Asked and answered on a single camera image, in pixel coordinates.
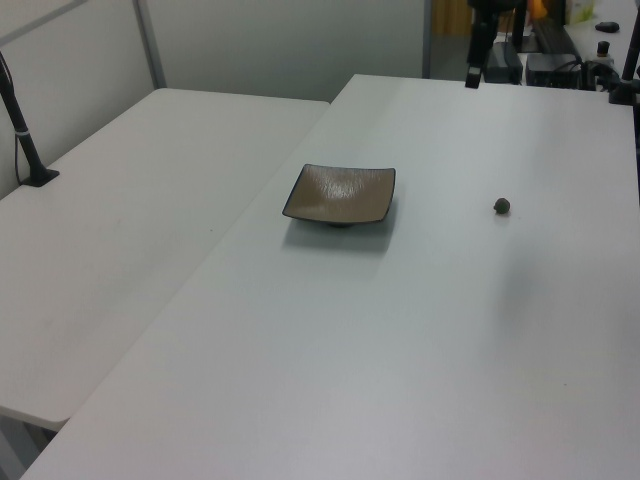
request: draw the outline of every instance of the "orange object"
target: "orange object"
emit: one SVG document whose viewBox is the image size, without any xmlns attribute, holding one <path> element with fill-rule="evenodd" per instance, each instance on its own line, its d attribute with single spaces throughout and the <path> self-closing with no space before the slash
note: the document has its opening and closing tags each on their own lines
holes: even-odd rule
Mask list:
<svg viewBox="0 0 640 480">
<path fill-rule="evenodd" d="M 529 0 L 529 14 L 532 20 L 538 20 L 546 17 L 549 12 L 544 6 L 544 3 L 542 3 L 542 0 Z"/>
</svg>

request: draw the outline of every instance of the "black pole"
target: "black pole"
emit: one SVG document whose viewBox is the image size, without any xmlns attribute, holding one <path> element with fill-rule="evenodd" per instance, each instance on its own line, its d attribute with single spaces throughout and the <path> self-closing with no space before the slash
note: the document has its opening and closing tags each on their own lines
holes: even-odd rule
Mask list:
<svg viewBox="0 0 640 480">
<path fill-rule="evenodd" d="M 40 156 L 29 133 L 29 128 L 27 128 L 27 124 L 22 116 L 20 105 L 18 105 L 9 68 L 4 61 L 4 57 L 2 57 L 2 53 L 0 53 L 0 63 L 0 94 L 2 95 L 5 107 L 7 107 L 11 123 L 13 123 L 13 128 L 18 136 L 18 140 L 20 140 L 20 145 L 22 145 L 22 150 L 27 158 L 27 162 L 29 162 L 31 170 L 30 176 L 22 183 L 23 185 L 30 185 L 32 187 L 41 187 L 57 177 L 59 173 L 55 170 L 47 170 L 40 161 Z"/>
<path fill-rule="evenodd" d="M 633 86 L 633 75 L 640 56 L 640 7 L 636 14 L 636 23 L 633 27 L 633 35 L 624 63 L 624 70 L 620 78 L 620 85 L 609 94 L 609 103 L 616 105 L 635 105 L 636 92 Z"/>
<path fill-rule="evenodd" d="M 527 18 L 527 2 L 521 1 L 516 6 L 513 19 L 513 33 L 511 34 L 511 42 L 516 50 L 520 51 L 522 48 L 522 40 L 524 37 L 524 22 Z"/>
</svg>

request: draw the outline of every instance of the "small dark ball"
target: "small dark ball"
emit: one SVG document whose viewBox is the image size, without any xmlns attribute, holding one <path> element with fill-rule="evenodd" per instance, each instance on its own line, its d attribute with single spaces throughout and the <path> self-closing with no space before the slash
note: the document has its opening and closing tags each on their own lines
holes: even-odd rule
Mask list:
<svg viewBox="0 0 640 480">
<path fill-rule="evenodd" d="M 498 215 L 506 215 L 511 209 L 511 204 L 506 198 L 499 198 L 496 204 L 493 206 L 493 209 Z"/>
</svg>

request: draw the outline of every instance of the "floor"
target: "floor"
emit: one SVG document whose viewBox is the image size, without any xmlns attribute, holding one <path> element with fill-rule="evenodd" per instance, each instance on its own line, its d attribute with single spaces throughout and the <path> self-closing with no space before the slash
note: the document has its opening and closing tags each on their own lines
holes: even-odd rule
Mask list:
<svg viewBox="0 0 640 480">
<path fill-rule="evenodd" d="M 431 78 L 458 80 L 467 75 L 467 53 L 470 37 L 433 36 L 431 38 Z"/>
</svg>

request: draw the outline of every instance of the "stand base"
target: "stand base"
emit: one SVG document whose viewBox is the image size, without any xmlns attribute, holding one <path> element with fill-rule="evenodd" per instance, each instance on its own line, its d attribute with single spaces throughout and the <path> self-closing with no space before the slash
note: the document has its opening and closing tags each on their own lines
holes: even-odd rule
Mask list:
<svg viewBox="0 0 640 480">
<path fill-rule="evenodd" d="M 30 187 L 38 187 L 39 188 L 39 187 L 42 187 L 43 185 L 46 185 L 51 180 L 53 180 L 58 175 L 60 175 L 60 172 L 57 172 L 55 170 L 47 170 L 47 173 L 49 174 L 47 176 L 47 178 L 43 178 L 41 180 L 32 180 L 31 177 L 27 177 L 22 181 L 22 184 L 23 185 L 28 185 Z"/>
<path fill-rule="evenodd" d="M 609 103 L 613 105 L 636 105 L 636 93 L 640 92 L 640 81 L 620 83 L 609 93 Z"/>
</svg>

